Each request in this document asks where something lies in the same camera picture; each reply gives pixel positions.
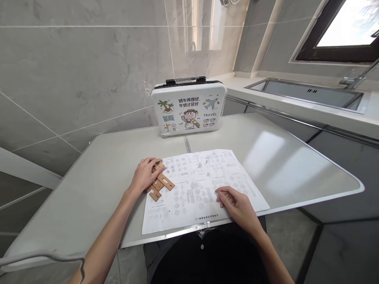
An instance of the hand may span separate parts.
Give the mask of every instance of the hand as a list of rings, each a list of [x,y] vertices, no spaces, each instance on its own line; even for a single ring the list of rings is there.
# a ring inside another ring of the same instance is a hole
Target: hand
[[[161,162],[162,159],[156,159],[154,157],[148,157],[143,159],[137,166],[134,172],[133,180],[129,186],[129,189],[137,192],[138,196],[143,192],[153,181],[157,179],[157,176],[163,172],[166,167],[159,168],[152,173],[152,167],[156,162]]]
[[[254,239],[265,234],[247,195],[230,186],[219,187],[215,192],[218,194],[216,201],[221,202],[221,208],[226,207],[229,215],[242,229],[251,234]]]

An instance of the palm tree illustration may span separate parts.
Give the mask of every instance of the palm tree illustration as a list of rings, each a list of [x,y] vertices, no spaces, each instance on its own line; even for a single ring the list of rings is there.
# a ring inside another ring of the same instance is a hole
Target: palm tree illustration
[[[164,102],[162,102],[161,100],[159,100],[159,105],[161,106],[161,107],[165,107],[165,110],[163,111],[163,112],[170,112],[170,111],[172,111],[172,109],[171,109],[171,107],[173,107],[174,106],[174,104],[167,104],[168,103],[168,101],[164,101]]]

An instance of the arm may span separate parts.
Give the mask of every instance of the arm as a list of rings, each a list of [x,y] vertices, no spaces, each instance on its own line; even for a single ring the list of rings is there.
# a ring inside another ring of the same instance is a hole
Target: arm
[[[133,180],[125,191],[118,207],[86,255],[83,283],[104,283],[120,244],[126,221],[137,198],[165,168],[151,173],[154,163],[162,161],[153,157],[143,159],[135,170]],[[77,270],[70,284],[78,284],[82,276]]]
[[[270,283],[293,284],[270,238],[263,230],[249,198],[230,186],[220,187],[216,192],[216,201],[221,202],[220,206],[226,207],[233,220],[256,240]]]

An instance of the cable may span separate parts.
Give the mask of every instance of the cable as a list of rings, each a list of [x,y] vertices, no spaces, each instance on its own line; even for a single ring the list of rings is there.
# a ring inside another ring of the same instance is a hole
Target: cable
[[[74,261],[74,260],[80,260],[82,262],[80,264],[80,273],[82,274],[82,280],[79,282],[79,284],[81,284],[83,282],[84,277],[85,277],[84,261],[86,259],[84,256],[83,257],[79,257],[79,256],[61,256],[61,255],[59,255],[57,253],[49,252],[48,250],[36,250],[36,251],[33,251],[33,252],[27,252],[27,253],[19,254],[19,255],[16,255],[16,256],[9,256],[9,257],[6,257],[6,258],[0,258],[0,267],[4,266],[4,265],[15,263],[15,262],[18,262],[18,261],[21,261],[21,260],[26,260],[26,259],[29,259],[29,258],[38,257],[38,256],[44,256],[44,257],[47,257],[47,258],[50,258],[52,260],[59,261],[59,262],[70,262],[70,261]]]

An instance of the airplane illustration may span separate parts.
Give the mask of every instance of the airplane illustration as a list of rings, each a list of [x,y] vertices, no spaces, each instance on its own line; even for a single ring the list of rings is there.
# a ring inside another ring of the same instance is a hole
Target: airplane illustration
[[[218,100],[218,98],[217,99],[214,99],[213,101],[211,101],[211,100],[206,100],[209,104],[208,105],[206,105],[206,106],[204,106],[206,109],[208,109],[208,107],[210,107],[210,106],[212,106],[212,110],[214,109],[214,103],[216,102]]]

